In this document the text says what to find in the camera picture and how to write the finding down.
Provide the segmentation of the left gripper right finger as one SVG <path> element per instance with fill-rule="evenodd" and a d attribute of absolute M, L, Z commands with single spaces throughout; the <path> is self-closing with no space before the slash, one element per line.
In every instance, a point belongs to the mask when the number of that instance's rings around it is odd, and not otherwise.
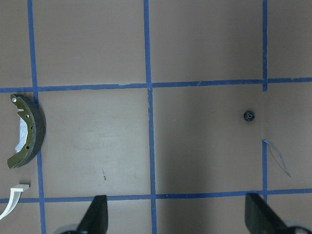
<path fill-rule="evenodd" d="M 287 234 L 288 227 L 257 193 L 245 196 L 245 225 L 250 234 Z"/>

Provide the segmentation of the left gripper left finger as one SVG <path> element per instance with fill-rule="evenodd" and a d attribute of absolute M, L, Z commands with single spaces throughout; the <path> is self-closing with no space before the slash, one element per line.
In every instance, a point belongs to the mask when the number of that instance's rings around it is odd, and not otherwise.
<path fill-rule="evenodd" d="M 106 195 L 94 197 L 79 223 L 77 234 L 106 234 L 108 230 L 108 204 Z"/>

